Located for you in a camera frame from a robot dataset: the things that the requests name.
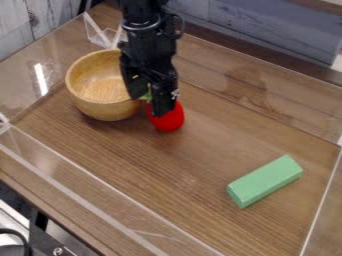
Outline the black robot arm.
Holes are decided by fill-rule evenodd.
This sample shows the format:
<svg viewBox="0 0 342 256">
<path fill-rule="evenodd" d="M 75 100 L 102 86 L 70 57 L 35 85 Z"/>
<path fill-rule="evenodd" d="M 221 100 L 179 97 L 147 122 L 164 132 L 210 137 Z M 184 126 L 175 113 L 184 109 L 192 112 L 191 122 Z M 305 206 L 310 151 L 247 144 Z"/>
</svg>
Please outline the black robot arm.
<svg viewBox="0 0 342 256">
<path fill-rule="evenodd" d="M 176 54 L 178 15 L 166 9 L 168 0 L 120 0 L 122 28 L 128 40 L 119 43 L 120 71 L 130 97 L 150 96 L 151 114 L 171 112 L 178 98 Z"/>
</svg>

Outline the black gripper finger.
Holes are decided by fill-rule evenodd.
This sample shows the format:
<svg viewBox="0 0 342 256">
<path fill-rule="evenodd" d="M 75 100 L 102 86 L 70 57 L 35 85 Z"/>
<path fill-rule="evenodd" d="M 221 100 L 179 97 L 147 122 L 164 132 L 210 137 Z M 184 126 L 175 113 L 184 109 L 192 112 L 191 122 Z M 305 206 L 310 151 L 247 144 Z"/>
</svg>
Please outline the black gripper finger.
<svg viewBox="0 0 342 256">
<path fill-rule="evenodd" d="M 152 116 L 162 117 L 174 108 L 178 94 L 178 75 L 175 71 L 160 75 L 151 85 Z"/>
<path fill-rule="evenodd" d="M 139 69 L 135 67 L 131 67 L 126 64 L 120 64 L 120 71 L 128 95 L 134 100 L 136 100 L 147 94 L 148 81 L 140 74 Z"/>
</svg>

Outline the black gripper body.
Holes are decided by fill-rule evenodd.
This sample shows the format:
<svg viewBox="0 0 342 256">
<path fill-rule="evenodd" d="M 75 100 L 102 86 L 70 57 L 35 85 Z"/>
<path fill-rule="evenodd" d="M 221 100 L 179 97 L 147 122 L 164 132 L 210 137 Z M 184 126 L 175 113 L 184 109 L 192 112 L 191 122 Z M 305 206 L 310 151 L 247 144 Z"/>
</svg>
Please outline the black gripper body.
<svg viewBox="0 0 342 256">
<path fill-rule="evenodd" d="M 122 22 L 127 41 L 119 43 L 122 51 L 120 71 L 127 84 L 175 84 L 178 73 L 172 64 L 176 41 L 183 36 L 183 27 L 176 31 L 174 19 L 151 19 L 144 22 Z"/>
</svg>

